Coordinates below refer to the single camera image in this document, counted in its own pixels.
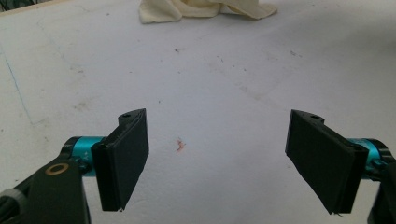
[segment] white table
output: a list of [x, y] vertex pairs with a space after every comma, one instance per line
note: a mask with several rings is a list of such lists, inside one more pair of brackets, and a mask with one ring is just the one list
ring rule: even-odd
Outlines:
[[0, 14], [0, 190], [145, 107], [145, 171], [123, 213], [85, 178], [92, 223], [366, 223], [376, 183], [330, 216], [284, 150], [293, 108], [396, 147], [396, 2], [271, 3], [261, 21], [142, 25], [125, 0]]

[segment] beige cloth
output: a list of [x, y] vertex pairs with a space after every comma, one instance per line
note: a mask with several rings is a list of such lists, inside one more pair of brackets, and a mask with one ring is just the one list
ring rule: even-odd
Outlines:
[[245, 15], [259, 20], [276, 12], [271, 4], [259, 0], [142, 0], [142, 23], [179, 21], [182, 17], [214, 17], [219, 13]]

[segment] blue joint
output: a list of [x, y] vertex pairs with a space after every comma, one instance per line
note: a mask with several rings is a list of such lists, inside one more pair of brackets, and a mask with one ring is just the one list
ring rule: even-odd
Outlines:
[[91, 147], [102, 141], [102, 139], [104, 137], [80, 137], [73, 147], [72, 157], [80, 159], [91, 166], [91, 170], [84, 176], [96, 176]]
[[[382, 162], [378, 149], [369, 140], [364, 139], [364, 138], [348, 138], [347, 140], [351, 143], [363, 146], [369, 150], [369, 155], [367, 157], [366, 167], [365, 167], [366, 171], [374, 170], [373, 163]], [[362, 179], [368, 179], [368, 178], [369, 177], [366, 175], [363, 175], [363, 177], [362, 177]]]

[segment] yellow towel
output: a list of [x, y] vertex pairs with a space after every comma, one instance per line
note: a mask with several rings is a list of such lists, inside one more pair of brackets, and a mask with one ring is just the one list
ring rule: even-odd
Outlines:
[[259, 20], [276, 12], [271, 4], [259, 0], [142, 0], [142, 23], [179, 21], [182, 17], [214, 17], [219, 13], [245, 15]]

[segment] red stain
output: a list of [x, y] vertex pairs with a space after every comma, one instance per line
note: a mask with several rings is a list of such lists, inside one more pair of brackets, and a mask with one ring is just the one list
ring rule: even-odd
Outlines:
[[178, 149], [176, 150], [176, 152], [180, 152], [181, 150], [183, 150], [184, 146], [186, 146], [186, 144], [184, 144], [180, 138], [177, 139], [177, 144], [178, 144]]

